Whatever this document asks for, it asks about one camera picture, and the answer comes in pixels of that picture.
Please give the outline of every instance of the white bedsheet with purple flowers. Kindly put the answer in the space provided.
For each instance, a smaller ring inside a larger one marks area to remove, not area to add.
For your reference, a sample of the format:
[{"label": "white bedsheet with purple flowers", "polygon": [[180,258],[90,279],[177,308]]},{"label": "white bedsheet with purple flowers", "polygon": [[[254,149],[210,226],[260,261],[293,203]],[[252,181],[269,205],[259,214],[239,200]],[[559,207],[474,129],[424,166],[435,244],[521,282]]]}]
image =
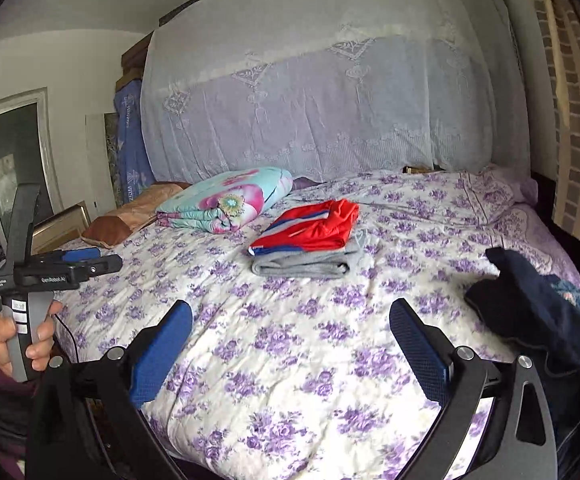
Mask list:
[{"label": "white bedsheet with purple flowers", "polygon": [[[388,329],[393,300],[485,358],[511,351],[465,303],[497,270],[484,250],[523,253],[539,272],[580,286],[531,207],[533,187],[501,170],[425,175],[376,171],[288,195],[240,231],[149,226],[116,251],[124,265],[57,296],[81,360],[126,346],[176,299],[192,335],[157,398],[143,407],[167,449],[239,480],[392,480],[439,411]],[[282,211],[347,198],[368,231],[344,280],[261,278],[246,248]],[[69,336],[58,327],[68,352]],[[489,404],[475,416],[450,477],[467,468]]]}]

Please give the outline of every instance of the finger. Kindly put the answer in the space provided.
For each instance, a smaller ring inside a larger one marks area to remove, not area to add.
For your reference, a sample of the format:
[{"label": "finger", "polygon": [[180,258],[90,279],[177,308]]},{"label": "finger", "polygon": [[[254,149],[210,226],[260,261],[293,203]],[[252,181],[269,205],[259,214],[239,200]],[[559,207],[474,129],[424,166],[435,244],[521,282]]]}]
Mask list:
[{"label": "finger", "polygon": [[34,368],[36,371],[38,372],[42,372],[45,370],[45,368],[48,367],[48,363],[50,362],[50,358],[49,357],[44,357],[41,359],[35,359],[34,361],[32,361],[32,368]]},{"label": "finger", "polygon": [[52,301],[52,304],[50,305],[50,309],[48,311],[48,315],[51,316],[52,314],[58,314],[62,308],[63,308],[62,303],[59,303],[58,301]]},{"label": "finger", "polygon": [[25,355],[29,359],[41,359],[50,355],[52,347],[54,346],[54,339],[46,339],[39,341],[33,345],[29,345],[25,350]]},{"label": "finger", "polygon": [[16,325],[11,317],[4,317],[0,312],[0,343],[5,343],[16,335]]},{"label": "finger", "polygon": [[45,321],[43,321],[36,328],[36,333],[38,333],[39,335],[39,341],[52,338],[52,335],[54,335],[54,321],[52,320],[52,318],[51,317],[45,318]]}]

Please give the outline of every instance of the pillow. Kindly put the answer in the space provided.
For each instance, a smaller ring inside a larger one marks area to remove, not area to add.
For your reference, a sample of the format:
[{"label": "pillow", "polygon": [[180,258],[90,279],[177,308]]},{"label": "pillow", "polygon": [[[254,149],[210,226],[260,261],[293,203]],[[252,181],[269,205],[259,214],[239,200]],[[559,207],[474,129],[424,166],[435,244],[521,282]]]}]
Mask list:
[{"label": "pillow", "polygon": [[94,220],[83,231],[81,239],[90,245],[111,249],[152,223],[157,218],[157,207],[189,186],[184,182],[152,184],[135,200]]}]

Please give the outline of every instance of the red folded clothing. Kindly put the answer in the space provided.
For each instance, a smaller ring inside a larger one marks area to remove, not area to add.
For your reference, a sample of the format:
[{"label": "red folded clothing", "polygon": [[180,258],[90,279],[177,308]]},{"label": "red folded clothing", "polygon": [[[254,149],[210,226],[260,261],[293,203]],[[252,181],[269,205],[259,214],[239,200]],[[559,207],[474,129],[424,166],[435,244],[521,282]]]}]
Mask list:
[{"label": "red folded clothing", "polygon": [[359,216],[346,199],[295,207],[283,213],[249,247],[250,254],[331,251],[345,247]]}]

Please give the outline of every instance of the blue stripe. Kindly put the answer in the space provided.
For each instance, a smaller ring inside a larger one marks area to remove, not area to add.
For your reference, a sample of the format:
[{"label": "blue stripe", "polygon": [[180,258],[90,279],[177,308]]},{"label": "blue stripe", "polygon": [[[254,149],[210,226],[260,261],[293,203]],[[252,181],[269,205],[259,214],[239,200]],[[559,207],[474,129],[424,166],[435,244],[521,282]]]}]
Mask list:
[{"label": "blue stripe", "polygon": [[305,216],[296,216],[294,218],[286,218],[285,220],[275,220],[274,222],[272,222],[270,224],[270,226],[265,230],[268,231],[268,229],[272,229],[273,227],[279,227],[279,225],[283,225],[286,222],[292,221],[292,220],[309,220],[310,218],[314,218],[315,216],[319,216],[322,215],[324,213],[328,213],[329,209],[322,209],[321,211],[317,211],[316,213],[310,213],[309,215],[305,215]]},{"label": "blue stripe", "polygon": [[270,253],[280,253],[280,252],[285,252],[285,253],[297,253],[302,251],[303,249],[300,248],[299,246],[296,245],[277,245],[274,247],[252,247],[252,252],[254,253],[254,256],[260,256],[262,254],[270,254]]}]

